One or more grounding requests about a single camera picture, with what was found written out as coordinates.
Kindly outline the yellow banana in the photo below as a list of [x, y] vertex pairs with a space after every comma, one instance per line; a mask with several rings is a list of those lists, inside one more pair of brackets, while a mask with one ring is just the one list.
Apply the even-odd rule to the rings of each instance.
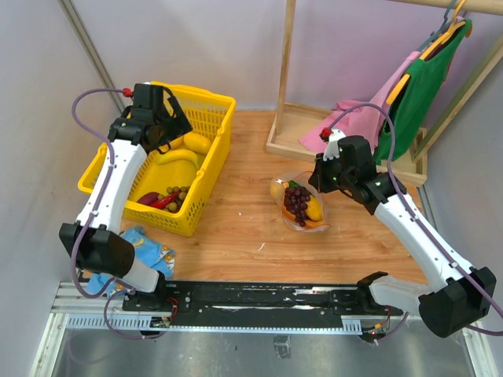
[[159, 154], [155, 159], [155, 163], [158, 165], [164, 165], [179, 160], [188, 161], [192, 163], [195, 168], [200, 168], [197, 154], [187, 149], [170, 150], [164, 154]]

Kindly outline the yellow pear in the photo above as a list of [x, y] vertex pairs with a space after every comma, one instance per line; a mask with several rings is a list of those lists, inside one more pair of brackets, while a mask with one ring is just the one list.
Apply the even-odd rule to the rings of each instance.
[[323, 210], [321, 204], [315, 196], [310, 196], [306, 201], [306, 215], [311, 221], [321, 221], [323, 219]]

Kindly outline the watermelon slice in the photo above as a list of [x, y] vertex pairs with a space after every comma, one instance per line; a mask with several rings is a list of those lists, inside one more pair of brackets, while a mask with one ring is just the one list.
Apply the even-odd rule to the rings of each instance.
[[296, 181], [289, 181], [288, 187], [289, 188], [302, 188], [303, 186]]

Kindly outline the dark red grape bunch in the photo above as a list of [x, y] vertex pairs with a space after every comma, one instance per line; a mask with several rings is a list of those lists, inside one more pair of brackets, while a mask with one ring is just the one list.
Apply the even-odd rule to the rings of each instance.
[[311, 192], [305, 188], [289, 188], [285, 189], [283, 197], [284, 213], [289, 218], [294, 218], [300, 226], [304, 226], [305, 220], [310, 220], [306, 215], [306, 201], [310, 199]]

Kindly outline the clear zip top bag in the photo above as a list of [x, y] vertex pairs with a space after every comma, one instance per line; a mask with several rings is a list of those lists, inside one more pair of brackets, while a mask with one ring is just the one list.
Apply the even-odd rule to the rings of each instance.
[[287, 173], [270, 182], [270, 195], [285, 225], [297, 232], [324, 232], [328, 227], [321, 193], [308, 182], [311, 172]]

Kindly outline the yellow apple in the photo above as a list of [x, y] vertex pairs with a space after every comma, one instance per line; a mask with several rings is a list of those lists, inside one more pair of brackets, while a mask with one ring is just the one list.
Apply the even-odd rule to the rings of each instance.
[[274, 200], [283, 199], [285, 187], [280, 179], [272, 180], [270, 183], [270, 195]]

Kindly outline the red chili pepper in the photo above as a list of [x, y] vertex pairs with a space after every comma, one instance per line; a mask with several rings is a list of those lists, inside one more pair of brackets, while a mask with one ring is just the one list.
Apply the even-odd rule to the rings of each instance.
[[179, 197], [180, 192], [175, 192], [169, 196], [165, 196], [162, 199], [158, 199], [155, 203], [152, 203], [150, 206], [156, 209], [164, 209], [170, 203], [174, 202]]

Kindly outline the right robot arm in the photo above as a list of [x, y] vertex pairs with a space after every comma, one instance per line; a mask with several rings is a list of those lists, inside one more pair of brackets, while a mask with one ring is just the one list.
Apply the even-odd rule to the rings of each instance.
[[391, 172], [380, 173], [369, 142], [339, 131], [324, 136], [308, 182], [320, 193], [340, 191], [386, 225], [425, 275], [426, 284], [373, 273], [358, 283], [357, 307], [373, 314], [383, 306], [419, 316], [435, 335], [446, 338], [485, 317], [493, 303], [496, 277], [475, 268], [428, 223]]

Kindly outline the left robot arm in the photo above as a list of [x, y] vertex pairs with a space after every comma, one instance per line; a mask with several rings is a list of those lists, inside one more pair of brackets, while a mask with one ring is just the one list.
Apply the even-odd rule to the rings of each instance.
[[100, 138], [107, 148], [96, 185], [77, 219], [64, 223], [59, 238], [71, 260], [70, 270], [104, 273], [129, 296], [153, 311], [168, 301], [165, 276], [147, 266], [134, 246], [119, 235], [120, 223], [134, 179], [149, 154], [192, 131], [172, 91], [153, 82], [120, 90], [132, 100], [109, 127], [107, 135], [74, 120]]

